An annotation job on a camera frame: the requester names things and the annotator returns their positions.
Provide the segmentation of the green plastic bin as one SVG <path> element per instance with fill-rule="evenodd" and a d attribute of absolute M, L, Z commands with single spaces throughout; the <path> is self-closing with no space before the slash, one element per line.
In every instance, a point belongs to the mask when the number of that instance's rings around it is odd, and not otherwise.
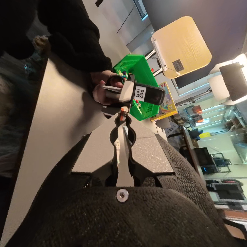
<path fill-rule="evenodd" d="M 124 71 L 126 74 L 133 74 L 138 84 L 159 87 L 143 55 L 128 54 L 113 67 L 113 72 L 119 75 L 122 75 Z M 139 101 L 141 107 L 138 107 L 137 103 L 133 100 L 132 108 L 130 109 L 130 114 L 138 121 L 158 114 L 159 106 Z"/>

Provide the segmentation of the yellow lego set box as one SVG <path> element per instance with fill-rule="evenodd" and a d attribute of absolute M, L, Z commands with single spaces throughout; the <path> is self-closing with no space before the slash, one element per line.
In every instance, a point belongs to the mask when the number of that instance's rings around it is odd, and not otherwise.
<path fill-rule="evenodd" d="M 159 84 L 159 87 L 165 92 L 165 97 L 163 103 L 159 106 L 159 112 L 153 117 L 150 117 L 152 122 L 173 116 L 178 113 L 167 82 L 165 81 L 162 84 Z"/>

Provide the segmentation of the hanging printed paper sheet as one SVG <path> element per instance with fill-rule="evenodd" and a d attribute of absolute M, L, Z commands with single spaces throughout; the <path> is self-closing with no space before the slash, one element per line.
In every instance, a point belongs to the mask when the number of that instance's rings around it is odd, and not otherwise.
<path fill-rule="evenodd" d="M 166 137 L 167 138 L 172 137 L 172 134 L 175 134 L 175 131 L 179 129 L 179 127 L 180 126 L 178 124 L 174 122 L 170 122 L 170 127 L 165 128 Z"/>

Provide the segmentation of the wooden seat chair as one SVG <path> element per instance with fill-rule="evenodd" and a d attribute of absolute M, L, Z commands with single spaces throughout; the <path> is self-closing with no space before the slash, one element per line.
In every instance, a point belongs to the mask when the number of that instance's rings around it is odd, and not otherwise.
<path fill-rule="evenodd" d="M 207 66 L 212 54 L 196 23 L 184 16 L 155 31 L 151 42 L 165 77 L 175 79 Z"/>

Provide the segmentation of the grey cardboard sheet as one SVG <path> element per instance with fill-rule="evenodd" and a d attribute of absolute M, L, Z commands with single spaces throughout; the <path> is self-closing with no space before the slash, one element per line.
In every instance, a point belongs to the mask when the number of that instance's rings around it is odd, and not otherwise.
<path fill-rule="evenodd" d="M 161 129 L 171 128 L 169 117 L 157 120 L 156 125 Z"/>

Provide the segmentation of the orange lego piece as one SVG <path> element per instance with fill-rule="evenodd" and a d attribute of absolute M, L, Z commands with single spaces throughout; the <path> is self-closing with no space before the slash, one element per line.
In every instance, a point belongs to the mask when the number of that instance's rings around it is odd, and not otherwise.
<path fill-rule="evenodd" d="M 120 111 L 120 121 L 124 122 L 126 120 L 126 114 L 129 112 L 128 107 L 122 107 Z"/>

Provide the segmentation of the person's black clothed body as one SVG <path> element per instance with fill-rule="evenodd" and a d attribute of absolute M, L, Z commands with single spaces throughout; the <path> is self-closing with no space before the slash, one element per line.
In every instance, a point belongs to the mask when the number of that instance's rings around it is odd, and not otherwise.
<path fill-rule="evenodd" d="M 36 12 L 44 14 L 52 10 L 54 1 L 0 1 L 1 57 L 8 53 L 22 60 L 34 53 L 27 32 L 35 20 Z"/>

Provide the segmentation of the pile of lego pieces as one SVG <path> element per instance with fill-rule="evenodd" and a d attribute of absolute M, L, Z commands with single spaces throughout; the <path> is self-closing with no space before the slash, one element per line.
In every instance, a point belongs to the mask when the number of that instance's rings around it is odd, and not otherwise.
<path fill-rule="evenodd" d="M 133 74 L 128 74 L 126 71 L 119 72 L 119 75 L 123 79 L 123 89 L 120 93 L 120 103 L 128 104 L 130 102 L 132 106 L 137 105 L 138 108 L 141 107 L 141 103 L 135 94 L 136 82 L 135 76 Z"/>

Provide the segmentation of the person's left hand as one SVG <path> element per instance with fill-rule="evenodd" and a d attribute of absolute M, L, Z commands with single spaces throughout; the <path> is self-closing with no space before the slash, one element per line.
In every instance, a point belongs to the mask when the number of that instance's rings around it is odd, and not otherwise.
<path fill-rule="evenodd" d="M 105 106 L 117 103 L 116 100 L 106 97 L 105 89 L 102 88 L 102 86 L 109 82 L 110 86 L 122 88 L 123 83 L 120 76 L 110 70 L 91 72 L 90 75 L 92 84 L 94 85 L 94 89 L 92 91 L 94 100 Z"/>

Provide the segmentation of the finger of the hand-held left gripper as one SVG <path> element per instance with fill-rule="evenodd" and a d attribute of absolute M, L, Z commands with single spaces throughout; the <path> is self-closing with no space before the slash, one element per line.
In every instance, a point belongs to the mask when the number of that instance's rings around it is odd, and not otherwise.
<path fill-rule="evenodd" d="M 115 114 L 120 114 L 121 107 L 103 107 L 101 111 L 104 115 L 112 117 Z"/>

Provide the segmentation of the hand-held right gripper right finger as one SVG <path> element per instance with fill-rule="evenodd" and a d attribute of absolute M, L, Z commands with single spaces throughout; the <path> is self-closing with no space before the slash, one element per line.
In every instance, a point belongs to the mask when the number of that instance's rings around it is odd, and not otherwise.
<path fill-rule="evenodd" d="M 158 134 L 155 125 L 151 125 L 150 129 L 131 114 L 126 114 L 126 127 L 130 142 L 128 166 L 131 176 L 152 177 L 174 173 L 158 137 L 161 141 L 165 139 Z"/>

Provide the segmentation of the white and tan lego assembly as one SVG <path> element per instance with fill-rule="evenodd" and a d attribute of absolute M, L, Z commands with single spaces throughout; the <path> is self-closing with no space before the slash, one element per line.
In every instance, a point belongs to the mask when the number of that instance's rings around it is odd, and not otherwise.
<path fill-rule="evenodd" d="M 113 163 L 114 165 L 117 166 L 117 169 L 119 169 L 119 164 L 120 164 L 120 140 L 116 139 L 115 142 L 113 143 L 114 146 L 114 157 L 113 157 Z"/>

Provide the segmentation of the dark computer monitor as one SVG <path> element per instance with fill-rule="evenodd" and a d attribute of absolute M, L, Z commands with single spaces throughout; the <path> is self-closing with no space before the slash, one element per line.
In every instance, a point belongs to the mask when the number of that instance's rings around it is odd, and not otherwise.
<path fill-rule="evenodd" d="M 236 179 L 205 180 L 214 201 L 246 201 L 243 183 Z"/>

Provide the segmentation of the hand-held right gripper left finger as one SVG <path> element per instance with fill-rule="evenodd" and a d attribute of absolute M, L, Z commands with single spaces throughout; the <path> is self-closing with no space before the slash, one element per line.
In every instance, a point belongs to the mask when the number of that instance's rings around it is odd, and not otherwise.
<path fill-rule="evenodd" d="M 115 141 L 118 139 L 120 113 L 116 113 L 89 135 L 72 168 L 72 173 L 98 178 L 103 184 L 118 174 Z"/>

